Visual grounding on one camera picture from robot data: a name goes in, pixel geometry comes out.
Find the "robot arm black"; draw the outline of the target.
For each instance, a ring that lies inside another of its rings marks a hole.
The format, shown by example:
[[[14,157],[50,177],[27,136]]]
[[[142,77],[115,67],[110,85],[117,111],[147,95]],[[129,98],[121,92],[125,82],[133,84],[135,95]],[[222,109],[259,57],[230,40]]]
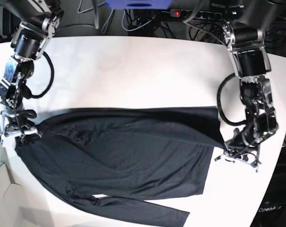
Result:
[[[233,123],[234,136],[223,141],[219,120],[227,121],[217,94],[217,107],[181,109],[78,109],[46,119],[37,128],[41,136],[16,141],[16,153],[31,169],[71,165],[88,167],[92,155],[116,155],[133,166],[171,161],[183,167],[193,155],[192,167],[207,164],[215,147],[227,159],[258,167],[260,144],[277,132],[270,63],[264,46],[264,28],[286,6],[286,0],[234,0],[223,24],[235,72],[225,78],[240,80],[246,119]]]
[[[4,145],[9,138],[23,142],[25,136],[39,134],[31,122],[37,117],[36,112],[23,109],[22,100],[41,98],[52,86],[54,67],[45,48],[55,35],[64,11],[59,0],[0,0],[0,6],[20,19],[11,40],[14,52],[0,80],[0,104],[3,106],[0,113],[0,144]],[[42,56],[50,66],[51,78],[45,91],[33,95],[26,81],[34,72],[34,61]]]

